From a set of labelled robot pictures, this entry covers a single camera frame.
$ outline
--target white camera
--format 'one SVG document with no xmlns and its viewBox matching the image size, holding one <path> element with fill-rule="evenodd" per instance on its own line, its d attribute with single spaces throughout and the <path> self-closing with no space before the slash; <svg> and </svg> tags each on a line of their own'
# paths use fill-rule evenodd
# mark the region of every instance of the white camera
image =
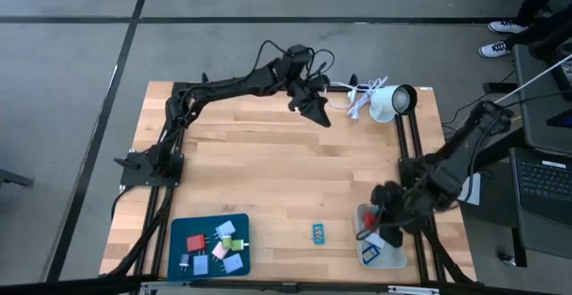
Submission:
<svg viewBox="0 0 572 295">
<path fill-rule="evenodd" d="M 417 92 L 412 86 L 386 86 L 372 94 L 369 114 L 376 122 L 391 122 L 396 114 L 409 114 L 416 105 Z"/>
</svg>

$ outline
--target white sneaker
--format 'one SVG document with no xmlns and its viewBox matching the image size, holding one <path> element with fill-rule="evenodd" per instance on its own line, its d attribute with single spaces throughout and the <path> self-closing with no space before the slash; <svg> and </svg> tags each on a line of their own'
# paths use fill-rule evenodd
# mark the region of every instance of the white sneaker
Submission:
<svg viewBox="0 0 572 295">
<path fill-rule="evenodd" d="M 510 54 L 510 50 L 507 49 L 507 43 L 504 41 L 479 48 L 479 55 L 485 58 L 496 58 L 508 54 Z"/>
<path fill-rule="evenodd" d="M 489 30 L 494 33 L 516 34 L 527 29 L 528 27 L 517 25 L 512 21 L 493 21 L 489 23 Z"/>
</svg>

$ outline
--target green block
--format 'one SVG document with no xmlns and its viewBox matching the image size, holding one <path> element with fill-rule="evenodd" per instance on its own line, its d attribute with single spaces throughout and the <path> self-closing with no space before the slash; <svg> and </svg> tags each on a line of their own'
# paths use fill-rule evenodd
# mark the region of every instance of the green block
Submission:
<svg viewBox="0 0 572 295">
<path fill-rule="evenodd" d="M 244 240 L 233 240 L 232 241 L 232 251 L 242 251 L 244 247 L 248 246 L 247 243 L 244 243 Z"/>
<path fill-rule="evenodd" d="M 234 244 L 234 241 L 232 241 L 231 236 L 223 236 L 223 248 L 224 249 L 229 249 L 230 247 L 232 247 L 233 244 Z"/>
</svg>

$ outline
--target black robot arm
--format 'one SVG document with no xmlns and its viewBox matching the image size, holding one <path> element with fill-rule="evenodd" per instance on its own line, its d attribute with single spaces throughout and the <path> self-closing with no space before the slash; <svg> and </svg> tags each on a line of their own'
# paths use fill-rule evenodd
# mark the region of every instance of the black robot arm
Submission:
<svg viewBox="0 0 572 295">
<path fill-rule="evenodd" d="M 379 206 L 379 219 L 375 229 L 363 230 L 357 235 L 362 240 L 379 228 L 379 234 L 394 247 L 403 242 L 401 230 L 422 232 L 435 254 L 440 257 L 455 282 L 471 283 L 455 265 L 437 235 L 429 228 L 427 219 L 436 211 L 451 207 L 461 192 L 467 176 L 470 196 L 472 174 L 478 151 L 492 136 L 508 131 L 512 111 L 491 101 L 478 103 L 465 125 L 437 152 L 400 162 L 401 185 L 385 182 L 372 191 L 371 203 Z"/>
<path fill-rule="evenodd" d="M 157 142 L 144 153 L 132 153 L 125 159 L 115 159 L 125 168 L 122 184 L 176 185 L 181 176 L 182 159 L 177 151 L 173 151 L 173 147 L 181 139 L 182 130 L 188 128 L 211 102 L 245 95 L 266 97 L 286 90 L 286 94 L 292 98 L 288 104 L 291 111 L 298 109 L 302 116 L 330 127 L 324 110 L 327 99 L 318 94 L 330 81 L 320 73 L 309 75 L 304 80 L 300 76 L 313 59 L 311 48 L 296 45 L 285 51 L 282 58 L 253 69 L 244 77 L 208 81 L 203 74 L 203 83 L 187 83 L 173 91 L 165 103 L 165 123 Z"/>
</svg>

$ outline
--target blue mat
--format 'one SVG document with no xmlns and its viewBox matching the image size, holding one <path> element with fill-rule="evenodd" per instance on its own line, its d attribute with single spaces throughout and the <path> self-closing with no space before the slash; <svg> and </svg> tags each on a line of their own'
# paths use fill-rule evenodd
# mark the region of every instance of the blue mat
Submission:
<svg viewBox="0 0 572 295">
<path fill-rule="evenodd" d="M 225 273 L 221 268 L 223 261 L 215 261 L 213 255 L 211 254 L 211 251 L 213 251 L 216 243 L 219 241 L 215 237 L 215 227 L 229 220 L 232 222 L 232 225 L 234 225 L 234 228 L 236 229 L 236 232 L 232 235 L 232 239 L 244 240 L 245 243 L 250 243 L 248 237 L 248 216 L 246 214 L 215 215 L 173 220 L 171 223 L 171 243 L 169 248 L 167 280 L 174 282 L 186 282 L 205 280 L 216 277 L 243 276 L 250 273 L 250 247 L 245 247 L 242 251 L 229 250 L 228 254 L 226 254 L 225 258 L 234 254 L 240 254 L 240 259 L 242 259 L 243 267 L 230 274 Z M 208 274 L 195 276 L 193 275 L 193 256 L 198 255 L 198 252 L 187 252 L 187 237 L 201 233 L 205 234 L 205 236 L 208 238 L 208 243 L 206 244 L 205 251 L 205 254 L 208 255 Z M 181 267 L 179 266 L 182 254 L 190 254 L 189 267 L 185 272 L 182 272 Z"/>
</svg>

